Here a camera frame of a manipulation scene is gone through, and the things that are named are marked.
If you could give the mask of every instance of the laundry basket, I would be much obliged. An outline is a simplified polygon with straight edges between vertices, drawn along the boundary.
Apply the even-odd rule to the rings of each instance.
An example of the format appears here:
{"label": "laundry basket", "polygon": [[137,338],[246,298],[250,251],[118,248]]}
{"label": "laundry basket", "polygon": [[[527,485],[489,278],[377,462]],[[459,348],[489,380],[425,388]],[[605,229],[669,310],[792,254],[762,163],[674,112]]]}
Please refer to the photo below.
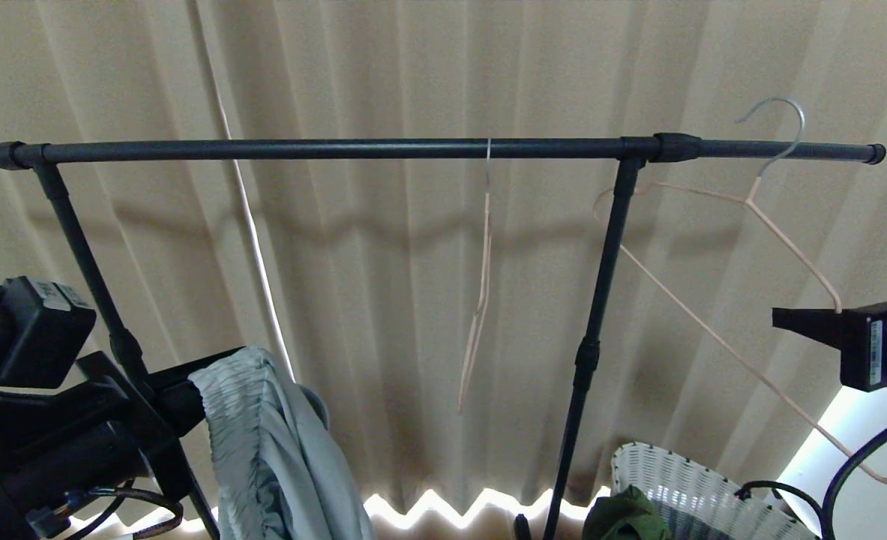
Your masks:
{"label": "laundry basket", "polygon": [[634,485],[656,505],[673,540],[814,540],[799,520],[759,499],[740,500],[737,484],[672,451],[644,443],[613,455],[613,492]]}

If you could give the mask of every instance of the clothes hanger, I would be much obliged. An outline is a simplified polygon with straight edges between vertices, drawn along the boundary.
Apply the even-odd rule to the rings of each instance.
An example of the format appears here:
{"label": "clothes hanger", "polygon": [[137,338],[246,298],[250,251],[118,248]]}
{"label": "clothes hanger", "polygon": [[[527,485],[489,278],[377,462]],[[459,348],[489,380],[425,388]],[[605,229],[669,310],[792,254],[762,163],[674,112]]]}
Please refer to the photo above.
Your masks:
{"label": "clothes hanger", "polygon": [[470,376],[477,361],[477,348],[484,330],[484,318],[487,317],[487,305],[490,299],[490,252],[493,247],[493,230],[490,225],[490,147],[492,138],[487,138],[487,162],[484,165],[484,177],[487,179],[487,194],[484,195],[484,257],[480,270],[480,300],[477,310],[470,322],[470,335],[466,339],[466,351],[463,353],[463,369],[460,373],[460,396],[457,398],[457,414],[463,414],[463,403],[470,387]]}
{"label": "clothes hanger", "polygon": [[[786,157],[786,156],[788,156],[789,153],[792,153],[793,149],[796,149],[796,146],[800,143],[800,140],[802,140],[803,130],[806,128],[806,116],[804,115],[803,109],[802,109],[802,107],[800,107],[799,103],[796,103],[792,99],[783,98],[783,97],[776,97],[776,96],[766,98],[765,100],[763,100],[759,103],[756,103],[756,105],[753,106],[752,109],[749,110],[748,113],[746,113],[744,116],[742,116],[741,119],[737,120],[737,123],[742,123],[746,119],[749,119],[749,117],[751,117],[752,114],[756,112],[756,110],[758,110],[760,107],[766,105],[767,103],[770,103],[773,101],[782,101],[784,103],[789,103],[790,106],[793,106],[793,109],[796,109],[796,113],[799,116],[799,129],[797,130],[796,138],[794,138],[793,144],[790,144],[790,146],[786,150],[783,150],[780,154],[777,154],[776,156],[769,158],[769,160],[767,160],[763,164],[763,166],[760,167],[760,170],[759,170],[759,172],[757,172],[757,175],[756,175],[756,180],[753,181],[753,185],[751,187],[751,190],[748,192],[748,195],[746,195],[745,198],[741,199],[738,197],[734,197],[732,195],[726,195],[726,194],[718,193],[718,192],[714,192],[714,191],[707,191],[704,189],[696,189],[696,188],[692,188],[692,187],[679,187],[679,185],[666,184],[666,182],[661,182],[661,181],[652,182],[651,184],[646,185],[646,187],[639,189],[636,192],[636,194],[639,194],[639,195],[646,194],[646,192],[648,192],[650,188],[655,186],[655,187],[660,187],[660,188],[676,189],[677,191],[688,192],[688,194],[703,195],[703,196],[707,196],[707,197],[711,197],[711,198],[715,198],[715,199],[728,201],[731,203],[736,203],[741,206],[745,206],[745,208],[750,209],[751,212],[753,212],[753,215],[756,215],[757,218],[759,218],[760,221],[763,222],[764,225],[766,225],[766,228],[768,228],[770,230],[770,232],[772,232],[773,235],[775,235],[777,237],[777,239],[780,240],[780,242],[783,242],[783,244],[786,245],[787,248],[790,249],[790,252],[793,252],[793,255],[796,256],[797,259],[799,259],[801,261],[801,263],[803,263],[803,266],[806,266],[807,270],[809,270],[810,273],[813,274],[814,277],[817,278],[817,280],[820,282],[821,286],[823,286],[823,288],[826,290],[826,292],[830,295],[830,298],[833,300],[834,311],[838,312],[838,314],[839,314],[842,311],[842,301],[841,301],[840,295],[837,294],[837,290],[830,284],[830,281],[826,279],[824,274],[821,273],[820,270],[817,269],[817,267],[812,263],[812,261],[810,261],[806,257],[806,255],[803,254],[802,250],[800,250],[799,247],[797,247],[796,244],[793,243],[793,240],[790,240],[790,237],[786,236],[785,233],[783,233],[782,230],[779,228],[779,226],[776,226],[776,224],[773,223],[772,219],[769,219],[769,216],[766,215],[766,213],[764,211],[762,211],[762,209],[760,209],[759,206],[757,206],[756,203],[753,201],[753,197],[756,195],[757,189],[759,188],[759,186],[763,180],[763,175],[766,171],[766,168],[768,168],[769,165],[772,165],[773,163],[775,163],[775,161],[780,160],[780,158]],[[601,223],[601,225],[603,225],[603,224],[602,224],[602,222],[600,222],[600,219],[598,219],[597,212],[596,212],[597,205],[600,202],[600,199],[602,199],[602,197],[604,197],[607,194],[610,194],[610,192],[612,192],[612,191],[613,191],[613,189],[610,188],[610,189],[605,190],[604,192],[601,192],[601,194],[598,195],[596,201],[594,201],[593,218],[598,223]],[[741,356],[740,353],[738,353],[733,348],[733,346],[731,346],[729,343],[727,343],[719,334],[717,334],[716,331],[714,331],[713,328],[710,328],[710,325],[707,325],[706,322],[703,322],[703,319],[700,319],[700,316],[697,316],[692,310],[690,310],[689,307],[687,307],[686,304],[683,303],[683,301],[680,300],[679,297],[674,295],[673,291],[670,291],[669,287],[666,287],[665,284],[663,284],[662,281],[660,281],[658,279],[658,277],[656,277],[652,272],[650,272],[648,270],[648,268],[646,268],[646,266],[639,259],[637,259],[637,257],[635,257],[630,250],[626,249],[626,247],[622,244],[620,246],[620,250],[627,257],[629,257],[629,259],[632,260],[633,263],[636,264],[636,266],[638,266],[640,268],[640,270],[643,271],[643,273],[646,275],[646,277],[649,278],[649,280],[653,281],[653,283],[655,283],[656,286],[660,288],[660,290],[663,290],[663,292],[666,293],[667,296],[670,297],[670,300],[673,300],[673,303],[676,303],[681,308],[681,310],[683,310],[687,315],[690,316],[690,318],[693,319],[693,321],[696,321],[697,324],[700,325],[700,327],[703,328],[705,332],[707,332],[707,334],[710,334],[711,338],[713,338],[714,341],[717,341],[717,343],[720,344],[722,346],[722,348],[725,349],[725,351],[730,353],[730,355],[733,356],[733,358],[735,358],[737,360],[737,362],[740,362],[740,365],[744,366],[746,370],[751,372],[751,375],[753,375],[753,377],[756,377],[756,379],[758,379],[760,381],[760,383],[764,384],[764,386],[766,386],[766,387],[768,387],[768,389],[772,390],[773,393],[775,393],[781,400],[783,400],[784,403],[788,404],[788,406],[790,406],[790,408],[793,408],[793,411],[796,414],[799,414],[799,416],[801,418],[803,418],[803,420],[805,420],[808,424],[810,424],[814,428],[814,430],[819,431],[820,434],[822,434],[824,437],[826,437],[826,439],[829,440],[830,443],[833,444],[835,447],[837,447],[838,450],[843,452],[847,457],[852,457],[853,452],[851,452],[847,448],[846,445],[842,444],[840,440],[838,440],[836,437],[834,437],[833,434],[829,433],[829,431],[825,430],[824,427],[821,427],[820,423],[818,423],[817,420],[814,420],[813,417],[810,417],[810,415],[807,414],[806,411],[803,410],[803,408],[799,406],[799,404],[794,402],[794,400],[790,396],[788,396],[783,390],[779,389],[779,387],[777,387],[776,384],[774,384],[771,380],[769,380],[768,377],[766,377],[766,375],[764,375],[764,373],[761,373],[756,368],[754,368],[751,365],[751,363],[749,363],[748,360],[746,360],[744,358],[744,356]],[[887,485],[887,476],[878,474],[878,472],[875,472],[871,468],[866,466],[865,463],[861,464],[860,468],[863,469],[866,472],[866,474],[870,475],[872,479],[875,479],[875,481],[882,482],[882,483],[885,483],[885,485]]]}

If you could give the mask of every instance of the dark green garment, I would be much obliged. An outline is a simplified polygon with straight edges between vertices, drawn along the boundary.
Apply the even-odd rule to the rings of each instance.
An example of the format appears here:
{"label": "dark green garment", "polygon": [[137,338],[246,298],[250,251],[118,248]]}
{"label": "dark green garment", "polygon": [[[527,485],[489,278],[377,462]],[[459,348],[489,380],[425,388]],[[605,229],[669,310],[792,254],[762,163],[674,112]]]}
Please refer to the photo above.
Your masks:
{"label": "dark green garment", "polygon": [[670,540],[670,528],[642,491],[632,485],[594,502],[583,540]]}

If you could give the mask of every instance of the label sticker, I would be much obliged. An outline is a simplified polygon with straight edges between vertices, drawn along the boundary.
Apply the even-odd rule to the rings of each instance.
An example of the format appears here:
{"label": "label sticker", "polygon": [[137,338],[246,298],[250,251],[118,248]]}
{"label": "label sticker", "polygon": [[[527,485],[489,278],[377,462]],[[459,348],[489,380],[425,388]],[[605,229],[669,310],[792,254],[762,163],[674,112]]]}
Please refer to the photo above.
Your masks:
{"label": "label sticker", "polygon": [[48,308],[48,310],[60,310],[60,311],[69,311],[70,303],[68,303],[67,299],[60,294],[60,291],[56,290],[56,283],[50,283],[50,281],[44,280],[35,280],[32,277],[27,277],[27,281],[29,284],[33,286],[33,290],[36,291],[36,294],[40,296],[43,300],[43,307]]}
{"label": "label sticker", "polygon": [[60,289],[60,292],[63,293],[63,296],[67,297],[67,300],[70,301],[70,304],[76,305],[76,307],[78,308],[84,308],[84,310],[93,310],[93,308],[90,307],[90,304],[87,304],[86,300],[80,298],[80,294],[77,293],[76,290],[73,290],[73,287],[62,286],[59,283],[54,284]]}
{"label": "label sticker", "polygon": [[883,379],[883,321],[869,324],[869,383]]}

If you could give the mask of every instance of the garment rack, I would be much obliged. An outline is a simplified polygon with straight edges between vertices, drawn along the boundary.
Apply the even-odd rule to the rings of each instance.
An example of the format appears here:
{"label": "garment rack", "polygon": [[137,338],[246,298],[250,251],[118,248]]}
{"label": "garment rack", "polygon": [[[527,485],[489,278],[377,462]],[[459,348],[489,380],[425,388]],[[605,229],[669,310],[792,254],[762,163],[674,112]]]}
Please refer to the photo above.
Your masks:
{"label": "garment rack", "polygon": [[[570,158],[570,160],[620,161],[613,189],[607,234],[600,259],[586,334],[577,347],[573,393],[567,411],[560,448],[553,498],[543,540],[553,540],[559,522],[560,503],[573,460],[583,407],[593,373],[600,359],[600,331],[607,311],[607,299],[620,253],[629,203],[640,169],[647,163],[668,164],[697,158],[772,158],[790,147],[790,142],[769,140],[710,140],[686,133],[657,133],[654,136],[619,138],[382,138],[382,139],[304,139],[304,140],[183,140],[128,141],[77,144],[0,144],[0,168],[32,169],[53,205],[64,236],[79,264],[110,333],[111,349],[122,370],[138,391],[152,393],[139,344],[125,328],[113,298],[100,274],[100,268],[79,224],[69,192],[57,165],[106,163],[107,161],[170,160],[481,160],[491,158]],[[799,143],[787,154],[788,160],[858,161],[878,164],[886,156],[881,144]],[[190,499],[203,519],[207,533],[216,539],[217,526],[196,479]],[[518,540],[529,540],[529,525],[517,516],[514,530]]]}

